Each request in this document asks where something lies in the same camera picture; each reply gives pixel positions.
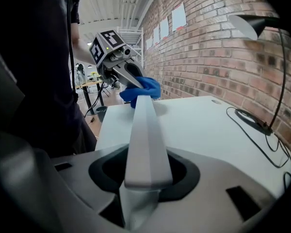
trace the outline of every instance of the person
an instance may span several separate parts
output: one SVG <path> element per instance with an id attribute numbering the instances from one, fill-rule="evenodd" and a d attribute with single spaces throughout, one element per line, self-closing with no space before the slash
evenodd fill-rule
<path id="1" fill-rule="evenodd" d="M 95 64 L 80 40 L 79 1 L 68 12 L 74 56 Z M 67 0 L 0 0 L 0 55 L 25 95 L 9 132 L 50 157 L 94 151 L 97 142 L 71 88 L 66 9 Z"/>

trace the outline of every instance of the black shirt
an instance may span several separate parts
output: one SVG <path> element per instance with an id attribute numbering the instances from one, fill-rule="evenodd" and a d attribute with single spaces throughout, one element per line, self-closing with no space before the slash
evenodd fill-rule
<path id="1" fill-rule="evenodd" d="M 68 67 L 67 0 L 0 0 L 0 54 L 25 94 L 11 132 L 50 156 L 71 154 L 82 115 Z M 79 23 L 73 0 L 71 23 Z"/>

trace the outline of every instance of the brick wall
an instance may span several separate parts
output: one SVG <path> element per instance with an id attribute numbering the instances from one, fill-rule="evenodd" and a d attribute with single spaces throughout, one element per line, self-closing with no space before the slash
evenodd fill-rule
<path id="1" fill-rule="evenodd" d="M 171 11 L 181 2 L 187 25 L 172 32 Z M 160 82 L 162 99 L 212 95 L 270 123 L 283 77 L 278 30 L 266 28 L 258 41 L 249 40 L 228 22 L 231 14 L 278 16 L 266 0 L 154 0 L 144 38 L 166 16 L 169 36 L 145 50 L 146 73 Z M 288 75 L 273 129 L 291 149 L 291 38 L 283 33 Z"/>

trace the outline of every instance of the white ceiling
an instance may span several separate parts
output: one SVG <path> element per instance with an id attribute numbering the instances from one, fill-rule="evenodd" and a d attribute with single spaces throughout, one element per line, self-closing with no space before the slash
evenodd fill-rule
<path id="1" fill-rule="evenodd" d="M 80 37 L 92 42 L 100 31 L 134 29 L 149 0 L 80 0 Z"/>

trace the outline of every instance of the table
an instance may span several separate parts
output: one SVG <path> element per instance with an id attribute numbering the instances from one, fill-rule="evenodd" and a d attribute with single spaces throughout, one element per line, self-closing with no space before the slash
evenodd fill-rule
<path id="1" fill-rule="evenodd" d="M 291 173 L 291 162 L 281 169 L 272 166 L 260 150 L 226 115 L 231 105 L 212 96 L 153 102 L 167 147 L 182 149 L 226 161 L 264 186 L 275 198 L 284 192 L 283 173 Z M 276 163 L 284 162 L 284 153 L 271 152 L 264 134 L 229 114 Z M 109 106 L 103 120 L 96 150 L 127 144 L 130 139 L 134 109 L 129 104 Z M 268 137 L 276 147 L 274 135 Z"/>
<path id="2" fill-rule="evenodd" d="M 90 86 L 90 85 L 94 85 L 95 84 L 97 86 L 97 90 L 99 91 L 100 90 L 100 85 L 99 85 L 100 83 L 102 83 L 101 80 L 95 81 L 95 82 L 86 82 L 86 83 L 81 84 L 81 85 L 76 85 L 76 88 L 81 88 L 83 90 L 83 94 L 84 94 L 85 101 L 86 101 L 86 104 L 87 104 L 88 108 L 91 108 L 92 104 L 91 104 L 91 100 L 89 99 L 87 87 Z M 99 96 L 99 100 L 100 100 L 101 106 L 104 106 L 101 93 L 98 96 Z M 94 115 L 94 114 L 95 113 L 94 113 L 93 109 L 91 109 L 88 112 L 88 115 Z"/>

